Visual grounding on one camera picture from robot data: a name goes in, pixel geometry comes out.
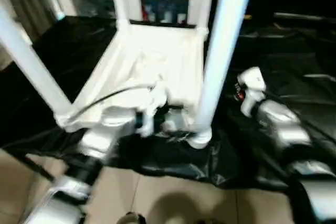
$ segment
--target black cable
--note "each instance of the black cable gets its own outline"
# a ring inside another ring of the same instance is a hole
[[[129,91],[129,90],[133,90],[133,89],[153,89],[153,87],[149,87],[149,86],[135,86],[135,87],[130,87],[130,88],[125,88],[125,89],[121,89],[121,90],[118,90],[118,91],[115,91],[111,94],[108,94],[108,95],[105,95],[104,97],[102,98],[99,98],[97,101],[95,102],[92,102],[91,104],[89,105],[86,105],[84,108],[82,108],[81,110],[79,110],[75,115],[72,115],[69,119],[68,119],[68,123],[71,123],[73,122],[74,120],[76,120],[79,116],[81,116],[82,114],[84,114],[86,111],[88,111],[90,108],[92,108],[93,106],[97,105],[98,103],[101,103],[102,101],[110,98],[110,97],[113,97],[117,94],[120,94],[122,92],[125,92],[125,91]]]

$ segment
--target beige floor tile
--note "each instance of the beige floor tile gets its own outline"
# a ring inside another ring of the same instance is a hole
[[[131,210],[139,175],[131,170],[105,168],[86,207],[88,224],[111,224]]]
[[[17,224],[17,218],[9,215],[0,213],[0,223],[1,224]]]
[[[193,223],[200,218],[237,223],[234,191],[172,177],[141,176],[132,211],[144,215],[148,224]]]
[[[0,212],[20,215],[33,172],[4,151],[0,151],[0,173]]]
[[[239,224],[293,224],[287,197],[261,190],[237,191]]]

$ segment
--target black plastic sheet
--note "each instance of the black plastic sheet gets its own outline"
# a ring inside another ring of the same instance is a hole
[[[34,44],[34,49],[68,98],[73,101],[100,59],[115,31],[110,19],[66,17]],[[267,86],[307,120],[335,136],[333,41],[296,31],[281,36],[274,29],[244,26],[213,123],[213,139],[203,150],[185,142],[136,136],[119,141],[110,165],[150,176],[175,176],[212,183],[220,188],[255,187],[284,190],[286,185],[261,169],[251,151],[260,132],[233,99],[239,73],[260,66]],[[6,149],[62,158],[71,162],[85,130],[60,129],[53,114],[14,64],[0,72],[2,116],[0,145]],[[318,143],[324,139],[316,135]],[[321,145],[336,155],[334,145]]]

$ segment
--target white pole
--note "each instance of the white pole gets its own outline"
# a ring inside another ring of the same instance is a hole
[[[129,24],[124,0],[114,0],[114,6],[117,11],[118,25]]]
[[[195,126],[199,131],[211,126],[247,4],[248,0],[218,0],[196,118]]]
[[[202,0],[197,28],[207,28],[212,0]]]
[[[38,58],[26,44],[15,23],[0,3],[0,43],[11,55],[20,70],[56,115],[69,112],[71,103]]]

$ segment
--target tile floor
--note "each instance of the tile floor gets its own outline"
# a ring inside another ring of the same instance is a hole
[[[38,158],[55,176],[65,165]],[[33,173],[0,152],[0,223],[18,222]],[[49,183],[40,178],[31,205]],[[226,224],[290,224],[290,209],[280,194],[258,190],[220,190],[212,185],[172,177],[145,177],[130,170],[106,168],[86,207],[88,224],[111,224],[128,211],[136,211],[149,224],[192,224],[199,218],[216,218]]]

